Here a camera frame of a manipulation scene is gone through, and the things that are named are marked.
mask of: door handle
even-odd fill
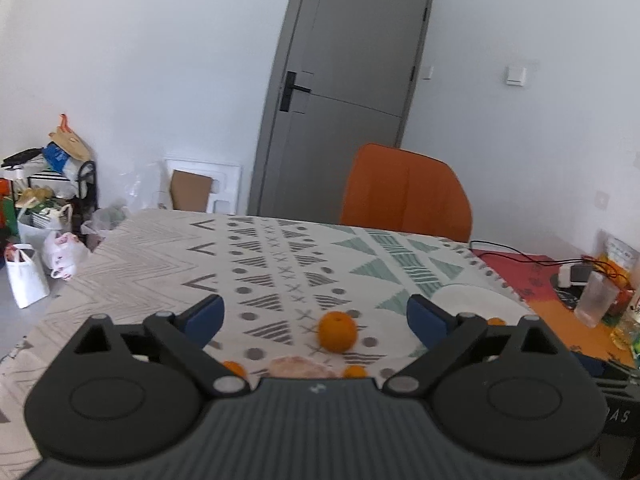
[[[311,88],[296,85],[296,75],[297,74],[295,72],[287,72],[287,77],[284,80],[284,90],[282,91],[282,101],[280,102],[281,112],[289,111],[289,107],[291,106],[291,97],[293,96],[294,90],[311,94]]]

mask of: orange fruit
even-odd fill
[[[327,312],[318,323],[318,342],[329,352],[341,354],[358,339],[358,326],[349,314]]]
[[[222,364],[237,376],[246,379],[246,370],[240,363],[236,363],[235,361],[224,361]]]
[[[359,379],[360,377],[366,377],[367,371],[364,369],[364,366],[351,365],[344,369],[342,376],[345,379]]]

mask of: white wall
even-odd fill
[[[95,151],[100,202],[165,155],[242,165],[248,199],[289,0],[0,0],[0,156],[58,114]]]
[[[434,0],[402,146],[456,171],[474,236],[567,256],[640,248],[640,0]],[[526,88],[503,84],[509,63]],[[596,190],[610,195],[594,207]]]

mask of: gray door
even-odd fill
[[[302,0],[260,215],[338,221],[359,147],[398,139],[428,1]]]

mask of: chair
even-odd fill
[[[460,181],[444,162],[366,144],[353,161],[340,223],[468,242],[472,216]]]

